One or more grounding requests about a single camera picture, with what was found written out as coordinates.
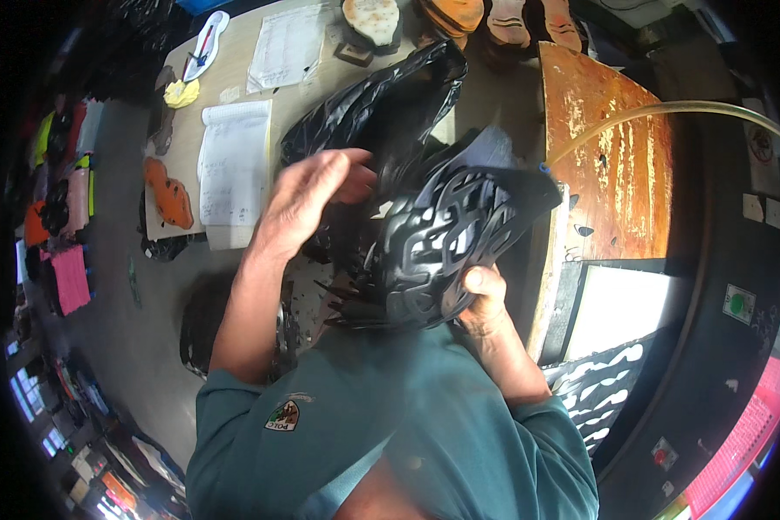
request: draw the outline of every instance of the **red crate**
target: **red crate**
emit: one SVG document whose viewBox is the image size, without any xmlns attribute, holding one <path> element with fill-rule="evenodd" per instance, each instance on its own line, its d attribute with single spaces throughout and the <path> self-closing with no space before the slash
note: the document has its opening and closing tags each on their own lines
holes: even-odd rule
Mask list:
<svg viewBox="0 0 780 520">
<path fill-rule="evenodd" d="M 722 447 L 685 490 L 692 518 L 699 518 L 731 487 L 780 420 L 780 359 L 769 358 L 748 406 Z"/>
</svg>

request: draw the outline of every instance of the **green sticker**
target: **green sticker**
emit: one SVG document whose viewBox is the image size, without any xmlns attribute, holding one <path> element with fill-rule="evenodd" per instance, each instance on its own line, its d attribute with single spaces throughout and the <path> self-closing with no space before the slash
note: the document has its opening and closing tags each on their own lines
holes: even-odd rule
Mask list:
<svg viewBox="0 0 780 520">
<path fill-rule="evenodd" d="M 751 325 L 751 316 L 754 314 L 756 300 L 757 296 L 754 293 L 728 284 L 722 312 L 746 325 Z"/>
</svg>

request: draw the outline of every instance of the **yellow fabric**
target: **yellow fabric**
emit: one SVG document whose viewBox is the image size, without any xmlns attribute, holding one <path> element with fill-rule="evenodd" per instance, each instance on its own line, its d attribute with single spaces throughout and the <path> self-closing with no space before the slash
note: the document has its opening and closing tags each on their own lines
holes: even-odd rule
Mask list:
<svg viewBox="0 0 780 520">
<path fill-rule="evenodd" d="M 165 89 L 165 103 L 170 108 L 187 107 L 199 95 L 199 80 L 195 79 L 185 84 L 184 81 L 174 81 Z"/>
<path fill-rule="evenodd" d="M 46 153 L 47 142 L 49 141 L 49 129 L 52 128 L 52 119 L 55 113 L 52 111 L 41 121 L 40 128 L 37 129 L 37 142 L 35 143 L 35 168 L 43 164 L 43 155 Z"/>
<path fill-rule="evenodd" d="M 90 203 L 88 211 L 90 213 L 90 216 L 93 216 L 95 214 L 95 172 L 90 170 Z"/>
<path fill-rule="evenodd" d="M 80 168 L 89 168 L 90 167 L 90 154 L 84 154 L 84 156 L 75 162 L 75 170 L 78 170 Z"/>
</svg>

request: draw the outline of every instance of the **shirt logo patch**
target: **shirt logo patch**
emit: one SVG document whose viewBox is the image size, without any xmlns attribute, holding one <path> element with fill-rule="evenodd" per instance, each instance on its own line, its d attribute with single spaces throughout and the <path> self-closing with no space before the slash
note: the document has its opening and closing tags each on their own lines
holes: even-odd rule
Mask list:
<svg viewBox="0 0 780 520">
<path fill-rule="evenodd" d="M 269 416 L 269 420 L 266 421 L 266 429 L 272 429 L 276 432 L 291 432 L 298 425 L 299 416 L 298 405 L 292 400 L 286 401 Z"/>
</svg>

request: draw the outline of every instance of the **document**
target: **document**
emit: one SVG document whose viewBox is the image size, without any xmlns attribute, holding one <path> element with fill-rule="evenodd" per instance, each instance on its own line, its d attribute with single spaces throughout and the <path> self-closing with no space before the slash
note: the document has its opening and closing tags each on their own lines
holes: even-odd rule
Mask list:
<svg viewBox="0 0 780 520">
<path fill-rule="evenodd" d="M 246 101 L 202 110 L 199 219 L 204 225 L 254 225 L 269 174 L 272 102 Z"/>
<path fill-rule="evenodd" d="M 299 7 L 263 19 L 247 75 L 247 94 L 296 85 L 312 76 L 328 18 L 322 16 L 324 7 Z"/>
</svg>

